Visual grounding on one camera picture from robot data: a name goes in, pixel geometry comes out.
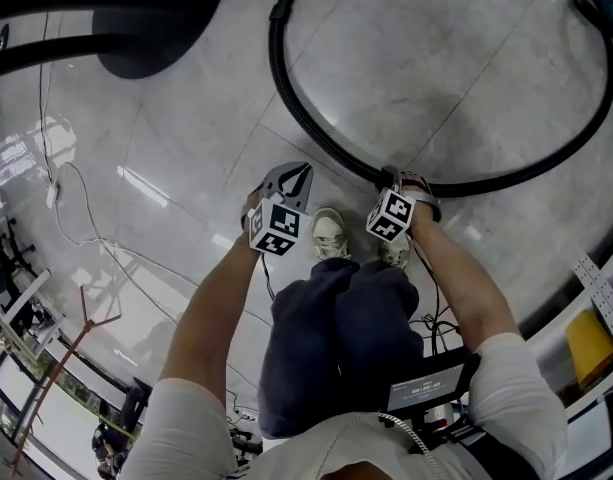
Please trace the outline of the person's navy trousers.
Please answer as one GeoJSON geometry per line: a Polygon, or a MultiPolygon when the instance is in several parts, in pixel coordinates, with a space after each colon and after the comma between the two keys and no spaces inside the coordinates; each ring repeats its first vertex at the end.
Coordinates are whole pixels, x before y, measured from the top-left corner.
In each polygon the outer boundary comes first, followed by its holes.
{"type": "Polygon", "coordinates": [[[258,388],[262,436],[291,438],[333,416],[385,408],[390,387],[423,359],[409,324],[418,304],[406,273],[381,261],[321,261],[280,291],[258,388]]]}

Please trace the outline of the person's left hand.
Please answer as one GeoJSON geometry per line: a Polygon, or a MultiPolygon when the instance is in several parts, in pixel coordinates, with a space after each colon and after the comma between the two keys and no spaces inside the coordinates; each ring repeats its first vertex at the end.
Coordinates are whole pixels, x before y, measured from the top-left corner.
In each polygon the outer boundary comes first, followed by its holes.
{"type": "Polygon", "coordinates": [[[254,213],[261,200],[260,191],[254,190],[248,196],[241,210],[241,227],[244,232],[249,231],[250,216],[254,213]]]}

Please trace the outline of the person's right forearm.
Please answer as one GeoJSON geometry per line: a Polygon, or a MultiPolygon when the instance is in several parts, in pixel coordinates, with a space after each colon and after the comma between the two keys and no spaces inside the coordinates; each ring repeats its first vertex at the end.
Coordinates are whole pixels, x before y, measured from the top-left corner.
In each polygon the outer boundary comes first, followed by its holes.
{"type": "Polygon", "coordinates": [[[433,220],[430,206],[415,206],[410,231],[456,318],[467,348],[474,351],[493,336],[519,332],[498,286],[481,264],[433,220]]]}

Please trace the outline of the person's right white shoe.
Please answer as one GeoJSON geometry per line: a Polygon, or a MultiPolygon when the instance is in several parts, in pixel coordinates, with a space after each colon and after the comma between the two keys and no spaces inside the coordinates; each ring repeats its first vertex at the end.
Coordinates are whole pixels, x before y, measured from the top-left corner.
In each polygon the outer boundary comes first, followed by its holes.
{"type": "Polygon", "coordinates": [[[411,255],[412,241],[408,234],[402,234],[392,243],[381,242],[378,248],[379,259],[387,266],[405,270],[411,255]]]}

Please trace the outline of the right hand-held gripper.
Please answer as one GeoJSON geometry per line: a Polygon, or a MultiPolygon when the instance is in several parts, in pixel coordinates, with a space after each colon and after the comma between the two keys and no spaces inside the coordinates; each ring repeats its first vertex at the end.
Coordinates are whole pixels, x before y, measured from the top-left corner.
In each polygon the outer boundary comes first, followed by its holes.
{"type": "Polygon", "coordinates": [[[410,227],[415,200],[397,193],[401,191],[402,175],[394,166],[381,169],[385,188],[366,219],[366,231],[384,242],[394,242],[410,227]]]}

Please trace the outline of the round beige table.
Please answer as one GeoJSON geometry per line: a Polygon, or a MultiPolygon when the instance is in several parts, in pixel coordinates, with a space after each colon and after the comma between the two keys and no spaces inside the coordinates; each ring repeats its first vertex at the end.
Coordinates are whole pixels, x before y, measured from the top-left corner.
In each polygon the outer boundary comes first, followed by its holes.
{"type": "Polygon", "coordinates": [[[92,12],[89,35],[42,39],[0,51],[0,76],[95,55],[111,74],[153,76],[195,44],[221,0],[0,0],[0,21],[56,11],[92,12]]]}

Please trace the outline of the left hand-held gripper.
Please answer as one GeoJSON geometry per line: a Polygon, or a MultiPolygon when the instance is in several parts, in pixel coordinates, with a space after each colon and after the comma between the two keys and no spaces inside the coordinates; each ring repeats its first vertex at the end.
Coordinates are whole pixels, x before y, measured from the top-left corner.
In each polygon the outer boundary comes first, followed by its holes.
{"type": "Polygon", "coordinates": [[[262,198],[257,207],[249,211],[249,245],[252,249],[284,257],[294,248],[307,222],[307,216],[294,209],[306,208],[313,178],[313,168],[307,162],[287,162],[267,173],[259,189],[262,197],[282,192],[285,181],[294,184],[284,194],[288,206],[262,198]]]}

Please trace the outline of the person's right hand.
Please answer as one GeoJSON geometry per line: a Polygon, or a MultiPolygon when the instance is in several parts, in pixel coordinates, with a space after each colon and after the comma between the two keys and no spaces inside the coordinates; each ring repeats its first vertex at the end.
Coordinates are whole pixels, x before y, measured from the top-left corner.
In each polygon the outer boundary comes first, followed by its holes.
{"type": "Polygon", "coordinates": [[[437,223],[441,221],[442,212],[439,200],[433,194],[425,178],[410,171],[402,171],[400,193],[409,200],[428,205],[432,209],[433,221],[437,223]]]}

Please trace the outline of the person's white shoe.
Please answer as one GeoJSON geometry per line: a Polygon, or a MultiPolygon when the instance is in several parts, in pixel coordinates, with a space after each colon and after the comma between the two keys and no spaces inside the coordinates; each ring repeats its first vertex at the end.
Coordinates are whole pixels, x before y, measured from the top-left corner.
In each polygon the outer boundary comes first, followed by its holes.
{"type": "Polygon", "coordinates": [[[381,242],[378,248],[379,259],[387,266],[405,270],[411,255],[412,241],[408,234],[402,234],[392,243],[381,242]]]}
{"type": "Polygon", "coordinates": [[[345,222],[334,208],[322,207],[313,214],[311,236],[318,260],[351,257],[345,222]]]}

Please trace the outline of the person's left forearm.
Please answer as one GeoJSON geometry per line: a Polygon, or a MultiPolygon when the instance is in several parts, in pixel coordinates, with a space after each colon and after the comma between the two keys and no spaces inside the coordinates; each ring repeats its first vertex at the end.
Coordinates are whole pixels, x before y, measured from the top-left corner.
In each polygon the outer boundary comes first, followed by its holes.
{"type": "Polygon", "coordinates": [[[201,282],[177,324],[161,379],[189,381],[225,400],[229,350],[259,256],[243,233],[201,282]]]}

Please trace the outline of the black screen device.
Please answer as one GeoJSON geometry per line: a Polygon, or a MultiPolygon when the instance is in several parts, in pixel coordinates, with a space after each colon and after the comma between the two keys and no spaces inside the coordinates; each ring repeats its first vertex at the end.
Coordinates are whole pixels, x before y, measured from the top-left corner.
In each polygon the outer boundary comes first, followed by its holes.
{"type": "Polygon", "coordinates": [[[405,418],[456,401],[469,390],[480,361],[465,347],[424,358],[418,376],[391,386],[386,412],[405,418]]]}

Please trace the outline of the person's white shirt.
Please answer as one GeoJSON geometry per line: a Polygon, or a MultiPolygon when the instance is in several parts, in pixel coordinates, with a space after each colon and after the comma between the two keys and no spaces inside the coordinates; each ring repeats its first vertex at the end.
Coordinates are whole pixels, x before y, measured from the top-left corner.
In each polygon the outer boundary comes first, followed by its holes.
{"type": "MultiPolygon", "coordinates": [[[[484,341],[469,393],[473,422],[526,459],[539,480],[554,480],[567,448],[564,407],[542,377],[525,341],[503,333],[484,341]]],[[[376,418],[349,413],[330,418],[263,453],[236,463],[225,409],[200,385],[166,379],[156,384],[140,437],[122,480],[321,480],[344,467],[370,465],[391,480],[476,480],[479,472],[456,446],[431,454],[437,469],[410,453],[412,439],[376,418]]]]}

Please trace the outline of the white metal shelving rack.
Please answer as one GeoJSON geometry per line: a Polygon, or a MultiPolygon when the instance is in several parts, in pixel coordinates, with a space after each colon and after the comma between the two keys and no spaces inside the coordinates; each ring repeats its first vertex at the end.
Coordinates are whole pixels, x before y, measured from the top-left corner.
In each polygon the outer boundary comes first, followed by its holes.
{"type": "Polygon", "coordinates": [[[587,388],[577,384],[565,330],[584,310],[592,310],[613,339],[613,259],[599,268],[584,256],[573,272],[582,292],[528,343],[551,389],[562,394],[568,418],[568,452],[558,480],[613,480],[613,364],[587,388]]]}

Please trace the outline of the yellow plastic bin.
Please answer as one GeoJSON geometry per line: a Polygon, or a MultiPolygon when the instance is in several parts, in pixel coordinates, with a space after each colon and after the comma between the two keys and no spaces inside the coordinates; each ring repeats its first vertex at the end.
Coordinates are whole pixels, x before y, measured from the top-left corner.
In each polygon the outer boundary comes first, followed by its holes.
{"type": "Polygon", "coordinates": [[[613,364],[613,339],[590,309],[576,315],[565,334],[577,383],[585,389],[613,364]]]}

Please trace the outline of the person's left white shoe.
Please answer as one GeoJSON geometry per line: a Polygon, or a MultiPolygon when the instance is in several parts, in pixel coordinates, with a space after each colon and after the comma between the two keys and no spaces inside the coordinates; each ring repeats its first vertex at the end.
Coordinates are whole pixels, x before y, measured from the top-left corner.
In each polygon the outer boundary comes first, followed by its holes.
{"type": "Polygon", "coordinates": [[[318,260],[351,257],[345,222],[334,208],[322,207],[313,214],[311,236],[318,260]]]}

